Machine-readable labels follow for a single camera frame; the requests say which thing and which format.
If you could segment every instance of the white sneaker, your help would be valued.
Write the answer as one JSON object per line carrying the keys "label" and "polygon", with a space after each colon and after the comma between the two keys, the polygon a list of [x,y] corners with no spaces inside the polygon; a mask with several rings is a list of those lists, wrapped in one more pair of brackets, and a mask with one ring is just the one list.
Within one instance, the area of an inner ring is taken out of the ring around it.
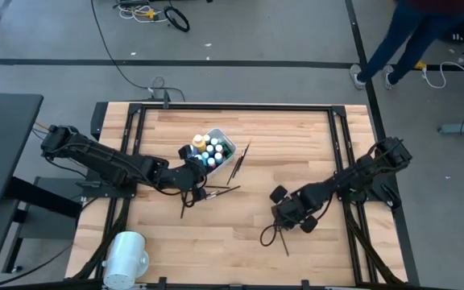
{"label": "white sneaker", "polygon": [[393,67],[391,65],[389,65],[389,64],[383,68],[384,86],[386,87],[387,90],[391,90],[395,86],[395,85],[392,85],[392,83],[388,79],[390,73],[393,73],[394,71],[395,70],[393,69]]}
{"label": "white sneaker", "polygon": [[367,83],[358,80],[359,73],[361,73],[361,67],[358,64],[353,64],[350,67],[350,78],[352,78],[356,89],[363,90],[367,86]]}

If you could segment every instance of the plastic container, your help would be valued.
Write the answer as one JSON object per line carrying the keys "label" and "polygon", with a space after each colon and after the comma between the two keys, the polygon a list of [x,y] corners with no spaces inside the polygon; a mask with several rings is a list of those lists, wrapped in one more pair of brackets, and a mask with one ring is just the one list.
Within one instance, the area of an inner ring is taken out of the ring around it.
{"label": "plastic container", "polygon": [[223,133],[222,130],[218,128],[214,128],[210,130],[207,135],[210,136],[210,138],[216,138],[219,139],[221,142],[226,144],[226,146],[230,149],[230,158],[225,159],[222,164],[219,164],[212,172],[207,173],[207,178],[213,176],[214,174],[218,173],[222,168],[224,168],[227,164],[231,163],[234,160],[235,157],[235,152],[238,150],[238,147],[235,145],[234,142],[232,142],[226,135]]}

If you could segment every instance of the jeans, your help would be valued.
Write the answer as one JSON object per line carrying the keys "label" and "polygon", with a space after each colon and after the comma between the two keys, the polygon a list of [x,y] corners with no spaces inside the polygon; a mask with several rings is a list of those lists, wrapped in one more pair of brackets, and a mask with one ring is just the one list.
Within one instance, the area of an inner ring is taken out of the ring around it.
{"label": "jeans", "polygon": [[435,39],[442,37],[463,20],[464,13],[426,13],[411,6],[405,0],[400,0],[393,13],[386,38],[379,45],[368,65],[359,73],[358,80],[366,82],[383,69],[408,36],[412,34],[404,54],[394,67],[395,72],[388,76],[390,83],[396,84],[415,67],[425,50]]}

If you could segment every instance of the wooden tabletop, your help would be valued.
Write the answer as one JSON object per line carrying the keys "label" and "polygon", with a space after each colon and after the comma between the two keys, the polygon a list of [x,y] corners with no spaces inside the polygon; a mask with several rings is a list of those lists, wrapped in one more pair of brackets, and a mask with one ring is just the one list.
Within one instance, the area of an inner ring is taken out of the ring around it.
{"label": "wooden tabletop", "polygon": [[[109,103],[101,143],[120,148],[127,108],[125,102]],[[346,106],[346,112],[357,158],[374,143],[370,119],[365,106]],[[213,128],[222,129],[239,149],[251,140],[241,171],[230,182],[241,188],[196,203],[180,219],[179,197],[167,197],[140,185],[130,206],[127,229],[146,237],[150,267],[137,282],[157,283],[159,277],[166,276],[169,283],[180,284],[299,285],[301,280],[309,280],[311,285],[354,285],[345,218],[335,199],[311,234],[298,228],[284,231],[289,257],[280,238],[270,247],[259,243],[261,231],[273,223],[268,196],[277,185],[292,191],[333,174],[335,161],[327,114],[148,110],[139,152],[165,158],[170,167],[179,166],[182,161],[178,149],[195,134]],[[339,125],[338,132],[343,145]],[[342,155],[346,156],[344,147]],[[223,168],[208,184],[224,185],[233,166],[234,162]],[[108,199],[100,199],[82,213],[67,277],[77,273],[99,245],[108,203]],[[367,202],[365,208],[374,248],[396,276],[406,280],[390,209],[380,202]],[[358,248],[363,279],[367,281],[364,252]]]}

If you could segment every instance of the concrete floor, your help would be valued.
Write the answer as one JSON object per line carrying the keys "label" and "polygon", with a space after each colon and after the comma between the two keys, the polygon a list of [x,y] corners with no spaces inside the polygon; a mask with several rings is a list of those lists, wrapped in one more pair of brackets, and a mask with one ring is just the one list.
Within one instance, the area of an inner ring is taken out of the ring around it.
{"label": "concrete floor", "polygon": [[[191,21],[188,34],[165,24],[120,19],[111,9],[113,4],[95,0],[101,29],[116,59],[358,62],[343,1],[175,2]],[[353,4],[370,56],[387,29],[393,1],[353,0]],[[438,42],[424,61],[458,61],[462,50],[464,46]],[[13,0],[0,22],[1,58],[108,59],[89,0]],[[343,68],[134,66],[122,70],[141,85],[162,76],[166,86],[182,89],[188,102],[368,104],[367,94],[350,85]],[[441,80],[438,72],[430,76],[432,81]],[[403,138],[415,157],[397,179],[420,283],[464,289],[464,136],[444,137],[436,132],[443,123],[462,120],[464,74],[447,72],[446,77],[449,84],[443,90],[430,89],[419,72],[410,73],[391,92],[383,88],[381,76],[374,79],[374,86],[386,134]],[[0,93],[43,94],[39,122],[74,125],[86,134],[95,102],[148,97],[126,83],[112,66],[79,65],[0,65]],[[15,175],[29,181],[35,176],[76,177],[45,163],[33,135]],[[27,240],[18,264],[26,271],[68,243]],[[60,280],[67,261],[68,253],[64,253],[14,284]],[[0,274],[0,280],[11,276]]]}

